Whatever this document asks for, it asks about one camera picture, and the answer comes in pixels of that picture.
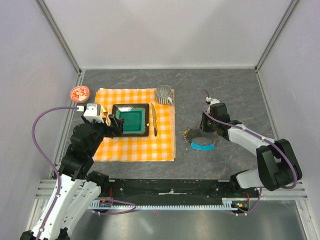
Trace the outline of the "blue carabiner tag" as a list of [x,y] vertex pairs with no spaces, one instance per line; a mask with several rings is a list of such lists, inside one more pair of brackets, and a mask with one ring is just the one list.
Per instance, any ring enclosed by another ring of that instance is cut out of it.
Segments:
[[212,151],[215,148],[215,145],[213,143],[203,145],[192,142],[190,146],[197,151]]

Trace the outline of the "keyring with keys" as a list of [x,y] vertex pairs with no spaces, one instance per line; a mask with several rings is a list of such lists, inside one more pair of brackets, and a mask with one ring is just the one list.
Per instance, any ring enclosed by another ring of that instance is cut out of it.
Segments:
[[199,128],[187,128],[182,133],[182,138],[186,143],[192,143],[194,138],[201,137],[202,131]]

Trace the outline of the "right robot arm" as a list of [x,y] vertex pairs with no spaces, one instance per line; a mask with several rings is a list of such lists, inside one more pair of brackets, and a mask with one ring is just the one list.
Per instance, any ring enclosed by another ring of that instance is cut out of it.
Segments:
[[216,132],[229,142],[238,144],[256,157],[257,168],[235,173],[230,177],[229,191],[242,196],[248,188],[293,189],[302,178],[302,171],[290,142],[260,135],[237,120],[230,120],[224,103],[202,108],[200,128],[206,133]]

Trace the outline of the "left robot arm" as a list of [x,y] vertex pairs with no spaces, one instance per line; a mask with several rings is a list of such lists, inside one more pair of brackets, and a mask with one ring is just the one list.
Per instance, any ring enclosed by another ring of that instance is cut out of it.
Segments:
[[69,240],[91,202],[110,191],[108,176],[96,173],[87,180],[87,173],[104,138],[121,136],[125,120],[110,114],[107,125],[104,117],[81,117],[83,123],[73,129],[71,143],[56,172],[57,182],[49,202],[36,225],[22,233],[22,240]]

